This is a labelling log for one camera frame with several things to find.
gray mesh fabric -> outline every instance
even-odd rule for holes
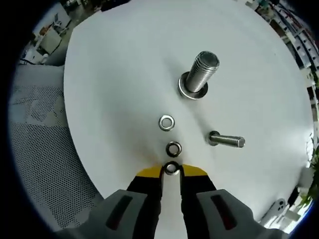
[[[9,102],[10,139],[17,171],[31,201],[54,231],[80,225],[102,200],[70,135],[63,69],[18,66]]]

white wall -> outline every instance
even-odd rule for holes
[[[43,16],[43,18],[40,20],[40,22],[37,24],[37,26],[34,28],[33,33],[35,35],[39,34],[40,30],[44,26],[48,26],[54,21],[54,16],[58,14],[59,21],[62,22],[61,27],[66,27],[66,25],[70,22],[71,18],[68,16],[66,11],[64,10],[61,3],[56,3],[54,6],[52,6],[51,9]]]

white round table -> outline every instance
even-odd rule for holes
[[[180,75],[201,51],[220,67],[207,95],[183,98]],[[288,48],[255,12],[232,0],[134,0],[98,12],[69,43],[64,97],[80,160],[103,197],[126,189],[135,174],[171,161],[204,169],[217,188],[260,219],[288,199],[307,161],[313,132],[304,79]],[[162,131],[162,115],[175,119]],[[243,136],[244,148],[210,146],[212,130]],[[156,238],[187,238],[179,177],[165,176]]]

large bolt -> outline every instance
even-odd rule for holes
[[[192,100],[204,97],[208,91],[209,78],[219,67],[219,60],[214,53],[202,51],[196,56],[189,72],[185,72],[178,80],[179,92]]]
[[[242,148],[245,146],[245,139],[243,137],[220,135],[217,131],[212,131],[208,134],[207,142],[212,146],[219,144],[236,148]]]

table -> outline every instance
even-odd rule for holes
[[[177,80],[196,55],[220,60],[198,101]],[[306,164],[313,132],[304,79],[277,33],[232,0],[136,0],[98,12],[77,26],[65,63],[64,97],[75,148],[103,197],[126,189],[135,174],[170,161],[165,146],[182,145],[179,163],[201,167],[217,188],[260,219],[288,199]],[[175,119],[160,130],[162,115]],[[212,130],[243,136],[242,149],[210,146]],[[165,176],[156,238],[186,238],[179,177]]]

